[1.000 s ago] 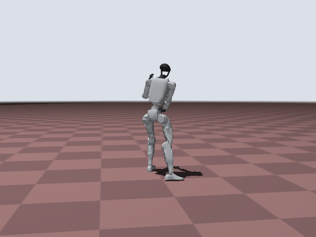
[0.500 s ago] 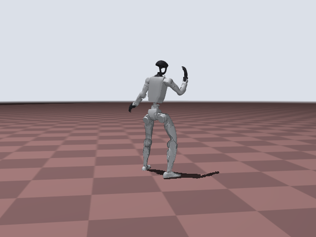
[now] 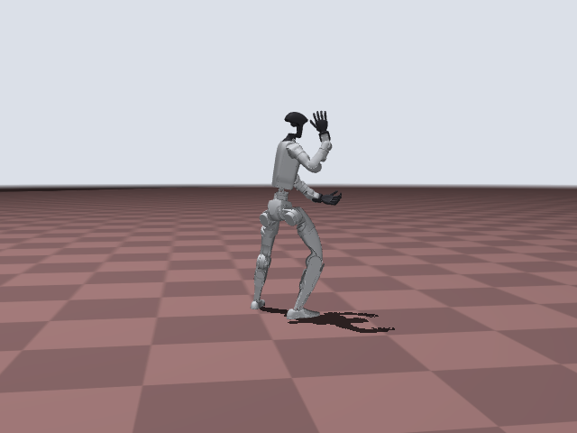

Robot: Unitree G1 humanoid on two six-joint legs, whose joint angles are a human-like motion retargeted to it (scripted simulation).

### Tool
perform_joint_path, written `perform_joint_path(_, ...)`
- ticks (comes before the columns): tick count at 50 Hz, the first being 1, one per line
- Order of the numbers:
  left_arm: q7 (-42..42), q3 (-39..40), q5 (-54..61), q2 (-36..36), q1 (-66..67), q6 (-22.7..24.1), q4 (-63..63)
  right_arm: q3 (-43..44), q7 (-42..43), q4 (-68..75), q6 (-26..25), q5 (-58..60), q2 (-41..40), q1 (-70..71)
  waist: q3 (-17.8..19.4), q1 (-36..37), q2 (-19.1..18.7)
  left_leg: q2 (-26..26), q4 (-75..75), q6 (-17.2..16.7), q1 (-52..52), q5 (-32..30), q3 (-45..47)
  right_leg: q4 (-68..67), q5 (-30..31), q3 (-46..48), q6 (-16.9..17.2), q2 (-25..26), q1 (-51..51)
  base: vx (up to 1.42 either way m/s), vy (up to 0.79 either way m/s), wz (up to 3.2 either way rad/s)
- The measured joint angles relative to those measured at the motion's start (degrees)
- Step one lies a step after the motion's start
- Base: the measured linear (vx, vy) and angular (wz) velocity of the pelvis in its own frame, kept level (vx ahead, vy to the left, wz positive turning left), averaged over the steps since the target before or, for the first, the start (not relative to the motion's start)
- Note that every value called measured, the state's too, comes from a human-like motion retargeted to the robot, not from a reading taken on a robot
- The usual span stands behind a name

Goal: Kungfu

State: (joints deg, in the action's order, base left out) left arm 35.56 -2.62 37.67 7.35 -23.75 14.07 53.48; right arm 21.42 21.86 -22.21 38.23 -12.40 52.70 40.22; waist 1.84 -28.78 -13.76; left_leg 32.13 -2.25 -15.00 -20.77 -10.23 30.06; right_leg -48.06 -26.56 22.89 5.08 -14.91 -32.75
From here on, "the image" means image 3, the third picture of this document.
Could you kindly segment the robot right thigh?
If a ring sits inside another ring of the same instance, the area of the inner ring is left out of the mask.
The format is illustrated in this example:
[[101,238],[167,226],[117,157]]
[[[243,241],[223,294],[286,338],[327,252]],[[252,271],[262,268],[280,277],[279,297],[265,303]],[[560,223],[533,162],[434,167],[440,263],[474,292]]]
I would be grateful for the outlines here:
[[306,266],[308,266],[308,261],[312,256],[318,256],[323,262],[322,245],[315,225],[307,213],[301,207],[286,206],[282,209],[282,215],[288,225],[297,225],[298,235],[311,251],[311,254],[306,258]]

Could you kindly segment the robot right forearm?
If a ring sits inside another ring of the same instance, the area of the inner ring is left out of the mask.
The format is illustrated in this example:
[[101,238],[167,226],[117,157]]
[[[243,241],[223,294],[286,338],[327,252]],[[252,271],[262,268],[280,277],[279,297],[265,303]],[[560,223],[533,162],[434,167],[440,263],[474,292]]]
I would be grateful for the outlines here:
[[319,148],[315,156],[309,161],[309,168],[315,168],[319,162],[325,161],[326,156],[332,149],[332,144],[329,140],[328,134],[321,134],[322,146]]

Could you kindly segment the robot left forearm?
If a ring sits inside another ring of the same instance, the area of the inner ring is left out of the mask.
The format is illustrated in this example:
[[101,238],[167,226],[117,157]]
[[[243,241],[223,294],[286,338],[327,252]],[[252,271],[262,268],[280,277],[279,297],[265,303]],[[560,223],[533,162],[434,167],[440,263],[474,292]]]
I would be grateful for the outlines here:
[[[309,186],[307,186],[305,184],[305,182],[301,179],[299,179],[299,182],[294,184],[294,187],[296,188],[296,190],[299,190],[303,195],[305,195],[306,198],[311,199],[312,198],[319,198],[318,193],[314,192]],[[314,202],[314,201],[313,201]],[[315,202],[317,203],[317,202]]]

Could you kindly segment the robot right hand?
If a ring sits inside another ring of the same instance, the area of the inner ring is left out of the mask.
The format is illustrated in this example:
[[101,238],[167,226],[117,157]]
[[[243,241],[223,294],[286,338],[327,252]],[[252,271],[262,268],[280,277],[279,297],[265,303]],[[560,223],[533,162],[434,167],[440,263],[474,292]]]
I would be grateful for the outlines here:
[[321,119],[322,119],[322,120],[320,120],[319,113],[318,113],[318,111],[316,111],[316,115],[317,115],[317,119],[318,119],[318,120],[316,120],[316,115],[315,115],[315,113],[313,113],[313,117],[314,117],[314,119],[315,119],[315,121],[316,121],[316,124],[314,124],[313,121],[310,120],[310,123],[316,128],[316,130],[317,130],[318,132],[320,132],[320,133],[319,133],[319,138],[320,138],[320,141],[321,141],[321,142],[322,142],[322,140],[321,140],[321,134],[328,134],[328,137],[329,137],[329,140],[330,140],[330,134],[329,134],[328,131],[326,131],[327,126],[328,126],[328,123],[327,123],[327,121],[326,121],[326,111],[324,112],[324,114],[325,114],[325,120],[324,120],[324,118],[323,118],[323,111],[320,111],[320,115],[321,115]]

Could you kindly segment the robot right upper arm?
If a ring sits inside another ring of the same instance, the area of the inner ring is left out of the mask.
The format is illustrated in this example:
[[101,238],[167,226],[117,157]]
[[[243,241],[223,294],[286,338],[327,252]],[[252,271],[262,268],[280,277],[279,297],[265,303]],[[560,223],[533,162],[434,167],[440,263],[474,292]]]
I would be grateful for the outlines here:
[[286,147],[288,155],[292,159],[299,161],[307,170],[318,173],[322,169],[322,165],[319,162],[315,168],[309,168],[308,163],[310,161],[309,156],[303,151],[302,147],[298,143],[292,143]]

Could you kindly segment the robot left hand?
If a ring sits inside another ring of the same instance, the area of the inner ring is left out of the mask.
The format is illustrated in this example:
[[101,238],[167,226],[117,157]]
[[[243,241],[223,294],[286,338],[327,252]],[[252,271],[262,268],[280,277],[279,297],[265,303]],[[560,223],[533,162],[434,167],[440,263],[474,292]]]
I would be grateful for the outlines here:
[[320,194],[319,198],[312,198],[312,201],[317,202],[317,203],[323,202],[327,205],[336,205],[340,201],[340,199],[342,198],[342,193],[340,193],[340,195],[338,195],[338,196],[333,196],[337,192],[338,192],[338,190],[335,191],[334,193],[330,194],[330,195],[323,195],[321,193],[318,193],[318,194]]

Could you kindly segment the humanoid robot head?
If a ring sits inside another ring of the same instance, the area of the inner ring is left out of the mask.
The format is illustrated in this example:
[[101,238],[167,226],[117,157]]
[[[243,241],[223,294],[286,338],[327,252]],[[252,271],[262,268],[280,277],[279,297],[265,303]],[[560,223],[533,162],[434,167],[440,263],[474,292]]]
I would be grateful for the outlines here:
[[290,122],[291,126],[297,127],[297,133],[288,134],[288,136],[282,142],[292,141],[292,139],[296,140],[296,137],[300,138],[302,135],[303,125],[307,122],[307,118],[298,112],[291,112],[286,115],[285,121]]

